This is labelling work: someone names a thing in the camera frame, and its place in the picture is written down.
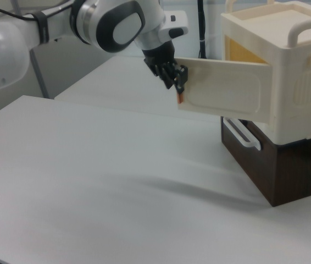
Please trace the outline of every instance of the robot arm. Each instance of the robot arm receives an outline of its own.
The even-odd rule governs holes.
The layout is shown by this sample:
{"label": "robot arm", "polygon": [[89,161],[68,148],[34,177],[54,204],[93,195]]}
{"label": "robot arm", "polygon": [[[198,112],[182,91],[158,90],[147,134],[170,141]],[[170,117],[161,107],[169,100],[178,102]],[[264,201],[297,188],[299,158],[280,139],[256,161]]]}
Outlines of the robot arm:
{"label": "robot arm", "polygon": [[0,88],[24,76],[30,49],[74,34],[107,52],[135,41],[167,88],[175,85],[178,94],[184,89],[187,68],[177,65],[171,40],[188,32],[187,17],[163,11],[158,0],[74,0],[25,19],[0,21]]}

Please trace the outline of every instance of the black cable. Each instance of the black cable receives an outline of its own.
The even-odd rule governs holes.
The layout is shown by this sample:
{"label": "black cable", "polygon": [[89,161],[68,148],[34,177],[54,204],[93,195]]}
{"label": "black cable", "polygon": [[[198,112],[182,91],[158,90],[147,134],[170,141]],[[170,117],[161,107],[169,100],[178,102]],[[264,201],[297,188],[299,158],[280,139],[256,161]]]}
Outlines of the black cable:
{"label": "black cable", "polygon": [[36,19],[34,19],[34,18],[26,18],[26,17],[21,16],[21,15],[15,15],[15,14],[12,14],[12,13],[10,13],[10,12],[8,12],[8,11],[5,11],[5,10],[3,10],[3,9],[1,9],[1,8],[0,8],[0,12],[3,13],[3,14],[5,14],[5,15],[9,15],[9,16],[11,16],[11,17],[18,18],[18,19],[21,19],[21,20],[36,21]]}
{"label": "black cable", "polygon": [[53,12],[52,14],[49,14],[47,17],[50,18],[50,17],[52,17],[52,16],[54,16],[56,14],[59,14],[62,11],[65,11],[65,10],[69,9],[70,7],[71,7],[71,4],[66,6],[66,7],[64,7],[64,8],[62,8],[62,9],[60,9],[60,10],[58,10],[58,11]]}
{"label": "black cable", "polygon": [[206,57],[206,17],[204,16],[203,0],[197,0],[198,4],[198,25],[199,25],[199,58]]}
{"label": "black cable", "polygon": [[[62,11],[65,11],[65,10],[69,9],[70,7],[71,7],[71,5],[68,5],[68,6],[66,6],[66,7],[64,7],[62,9],[58,10],[58,11],[53,12],[52,14],[47,15],[47,17],[50,18],[50,17],[52,17],[52,16],[54,16],[56,14],[59,14]],[[3,10],[1,8],[0,8],[0,13],[3,13],[5,15],[9,15],[9,16],[17,18],[17,19],[25,20],[25,21],[36,21],[35,18],[27,18],[27,17],[21,16],[21,15],[15,15],[15,14],[12,14],[12,13],[10,13],[8,11],[5,11],[5,10]]]}

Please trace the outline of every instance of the open cabinet door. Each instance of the open cabinet door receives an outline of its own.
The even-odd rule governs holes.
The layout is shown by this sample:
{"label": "open cabinet door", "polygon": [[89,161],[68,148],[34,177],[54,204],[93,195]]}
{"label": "open cabinet door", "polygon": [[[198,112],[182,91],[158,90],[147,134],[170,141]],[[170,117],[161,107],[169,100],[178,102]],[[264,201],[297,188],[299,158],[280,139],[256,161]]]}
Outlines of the open cabinet door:
{"label": "open cabinet door", "polygon": [[179,109],[268,123],[272,67],[211,59],[176,59],[188,67]]}

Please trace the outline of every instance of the table surface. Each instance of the table surface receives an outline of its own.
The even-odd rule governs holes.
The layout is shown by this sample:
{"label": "table surface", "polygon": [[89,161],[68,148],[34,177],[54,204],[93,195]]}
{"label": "table surface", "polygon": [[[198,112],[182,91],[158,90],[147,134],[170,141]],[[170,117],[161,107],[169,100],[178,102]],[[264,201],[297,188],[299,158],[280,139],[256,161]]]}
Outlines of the table surface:
{"label": "table surface", "polygon": [[22,97],[0,111],[6,263],[311,263],[311,197],[270,207],[213,122]]}
{"label": "table surface", "polygon": [[115,56],[55,100],[220,123],[214,115],[180,111],[175,88],[165,88],[143,58]]}

